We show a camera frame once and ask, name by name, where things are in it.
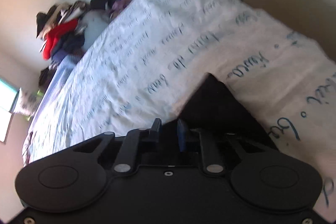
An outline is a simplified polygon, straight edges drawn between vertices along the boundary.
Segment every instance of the bed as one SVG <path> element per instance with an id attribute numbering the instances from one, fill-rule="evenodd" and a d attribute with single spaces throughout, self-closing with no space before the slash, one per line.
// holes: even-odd
<path id="1" fill-rule="evenodd" d="M 106 131 L 173 120 L 210 72 L 280 151 L 320 172 L 315 209 L 336 219 L 336 66 L 312 39 L 239 0 L 133 0 L 76 63 L 61 64 L 66 81 L 53 79 L 27 163 Z"/>

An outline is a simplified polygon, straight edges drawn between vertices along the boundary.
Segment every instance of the black cloth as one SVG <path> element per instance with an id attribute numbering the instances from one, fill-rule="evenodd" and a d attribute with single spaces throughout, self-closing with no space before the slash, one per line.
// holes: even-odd
<path id="1" fill-rule="evenodd" d="M 60 49 L 68 53 L 73 53 L 84 45 L 84 34 L 75 34 L 74 31 L 68 32 L 60 37 L 56 45 L 50 51 L 50 56 L 53 57 Z"/>
<path id="2" fill-rule="evenodd" d="M 91 0 L 91 10 L 110 10 L 116 0 Z"/>
<path id="3" fill-rule="evenodd" d="M 233 97 L 229 89 L 211 74 L 206 76 L 188 100 L 179 118 L 189 128 L 203 128 L 217 134 L 232 132 L 277 150 L 263 127 Z M 178 119 L 163 125 L 160 136 L 160 143 L 169 147 L 171 152 L 179 151 L 176 134 Z"/>
<path id="4" fill-rule="evenodd" d="M 53 15 L 57 8 L 57 5 L 53 5 L 50 7 L 49 11 L 45 14 L 43 12 L 39 12 L 36 15 L 36 37 L 39 36 L 40 32 L 43 30 L 44 25 L 47 23 L 48 19 Z"/>

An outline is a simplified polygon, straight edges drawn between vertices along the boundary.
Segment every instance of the window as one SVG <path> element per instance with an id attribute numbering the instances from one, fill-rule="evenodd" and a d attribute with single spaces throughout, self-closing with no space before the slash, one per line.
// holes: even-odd
<path id="1" fill-rule="evenodd" d="M 0 79 L 0 141 L 6 139 L 18 90 Z"/>

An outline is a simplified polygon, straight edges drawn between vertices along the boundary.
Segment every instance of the patterned pillow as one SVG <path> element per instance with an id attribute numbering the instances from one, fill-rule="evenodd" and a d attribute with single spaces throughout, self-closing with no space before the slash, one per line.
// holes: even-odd
<path id="1" fill-rule="evenodd" d="M 35 115 L 42 97 L 34 93 L 24 92 L 20 88 L 19 96 L 14 108 L 14 113 L 19 113 L 28 117 Z"/>

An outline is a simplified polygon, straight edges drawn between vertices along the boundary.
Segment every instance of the red garment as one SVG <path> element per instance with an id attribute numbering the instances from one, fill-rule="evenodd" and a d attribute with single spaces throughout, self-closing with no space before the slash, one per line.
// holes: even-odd
<path id="1" fill-rule="evenodd" d="M 43 50 L 43 59 L 48 60 L 50 58 L 50 52 L 55 47 L 59 39 L 62 35 L 66 34 L 67 32 L 73 31 L 76 29 L 78 24 L 78 19 L 73 19 L 67 23 L 60 24 L 56 26 L 55 28 L 51 29 L 47 33 L 47 42 L 45 44 L 44 50 Z"/>

